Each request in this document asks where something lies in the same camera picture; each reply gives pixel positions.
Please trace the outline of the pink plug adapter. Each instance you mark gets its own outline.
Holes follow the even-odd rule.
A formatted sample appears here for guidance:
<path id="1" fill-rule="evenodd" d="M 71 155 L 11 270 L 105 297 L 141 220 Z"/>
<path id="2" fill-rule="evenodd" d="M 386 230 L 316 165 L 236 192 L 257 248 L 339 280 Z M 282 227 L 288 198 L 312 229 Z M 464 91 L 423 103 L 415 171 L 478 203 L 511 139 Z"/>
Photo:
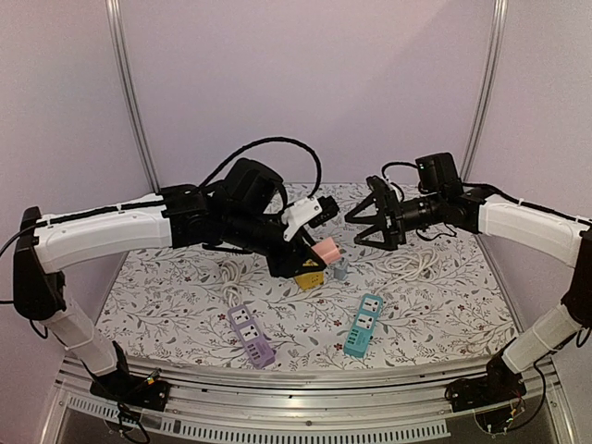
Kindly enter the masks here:
<path id="1" fill-rule="evenodd" d="M 326 265 L 331 265 L 341 258 L 341 252 L 331 237 L 319 241 L 312 249 Z"/>

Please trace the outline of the teal power strip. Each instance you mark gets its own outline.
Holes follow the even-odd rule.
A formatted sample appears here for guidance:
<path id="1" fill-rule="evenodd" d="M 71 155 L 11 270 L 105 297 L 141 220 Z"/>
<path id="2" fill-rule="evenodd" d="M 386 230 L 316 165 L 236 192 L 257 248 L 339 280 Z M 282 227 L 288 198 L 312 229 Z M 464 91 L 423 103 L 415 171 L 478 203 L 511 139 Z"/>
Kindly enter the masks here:
<path id="1" fill-rule="evenodd" d="M 383 300 L 379 296 L 370 293 L 363 296 L 344 342 L 343 351 L 347 356 L 364 357 L 382 306 Z"/>

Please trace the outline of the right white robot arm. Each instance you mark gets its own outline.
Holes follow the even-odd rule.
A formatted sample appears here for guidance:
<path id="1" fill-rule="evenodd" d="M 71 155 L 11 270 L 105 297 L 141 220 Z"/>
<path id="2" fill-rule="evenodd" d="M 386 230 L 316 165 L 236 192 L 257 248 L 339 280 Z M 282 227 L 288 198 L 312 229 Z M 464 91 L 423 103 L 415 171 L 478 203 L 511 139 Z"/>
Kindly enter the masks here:
<path id="1" fill-rule="evenodd" d="M 483 401 L 499 402 L 512 391 L 514 376 L 591 326 L 590 222 L 507 199 L 491 186 L 466 190 L 459 181 L 430 185 L 428 193 L 402 202 L 383 179 L 371 176 L 366 182 L 370 194 L 345 216 L 347 223 L 365 227 L 354 238 L 358 245 L 394 251 L 406 242 L 407 232 L 447 224 L 514 241 L 573 269 L 558 305 L 489 361 L 488 376 L 478 384 Z"/>

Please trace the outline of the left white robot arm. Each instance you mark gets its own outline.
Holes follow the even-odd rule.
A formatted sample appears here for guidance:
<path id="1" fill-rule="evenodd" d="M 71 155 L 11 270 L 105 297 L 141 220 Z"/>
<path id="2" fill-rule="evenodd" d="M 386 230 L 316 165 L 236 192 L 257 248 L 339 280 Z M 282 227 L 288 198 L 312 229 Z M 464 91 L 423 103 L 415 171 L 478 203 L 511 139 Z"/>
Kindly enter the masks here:
<path id="1" fill-rule="evenodd" d="M 232 253 L 264 256 L 275 278 L 322 271 L 327 263 L 304 228 L 319 224 L 332 202 L 310 196 L 267 213 L 274 195 L 284 192 L 279 174 L 241 158 L 223 179 L 205 186 L 167 187 L 135 201 L 62 216 L 31 207 L 14 238 L 14 307 L 54 333 L 117 401 L 130 401 L 138 384 L 126 358 L 67 296 L 64 269 L 134 250 L 192 245 L 218 250 L 227 244 Z"/>

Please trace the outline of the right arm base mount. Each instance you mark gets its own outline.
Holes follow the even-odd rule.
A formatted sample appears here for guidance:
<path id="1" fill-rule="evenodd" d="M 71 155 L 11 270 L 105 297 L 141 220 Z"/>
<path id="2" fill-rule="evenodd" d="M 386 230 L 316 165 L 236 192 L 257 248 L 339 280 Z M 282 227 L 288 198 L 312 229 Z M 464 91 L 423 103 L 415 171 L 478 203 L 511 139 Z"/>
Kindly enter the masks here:
<path id="1" fill-rule="evenodd" d="M 493 364 L 487 366 L 483 376 L 449 383 L 444 397 L 454 412 L 461 412 L 518 399 L 525 394 L 521 373 L 513 373 L 505 364 Z"/>

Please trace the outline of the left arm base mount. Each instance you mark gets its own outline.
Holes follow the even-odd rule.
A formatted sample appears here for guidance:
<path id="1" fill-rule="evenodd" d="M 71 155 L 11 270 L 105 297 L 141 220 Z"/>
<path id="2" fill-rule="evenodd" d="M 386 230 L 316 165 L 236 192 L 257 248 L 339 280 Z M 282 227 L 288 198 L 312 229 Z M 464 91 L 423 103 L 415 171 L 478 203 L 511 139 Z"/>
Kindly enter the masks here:
<path id="1" fill-rule="evenodd" d="M 91 374 L 92 395 L 127 405 L 163 412 L 166 408 L 171 385 L 161 378 L 156 368 L 148 376 L 135 376 L 123 370 L 108 375 Z"/>

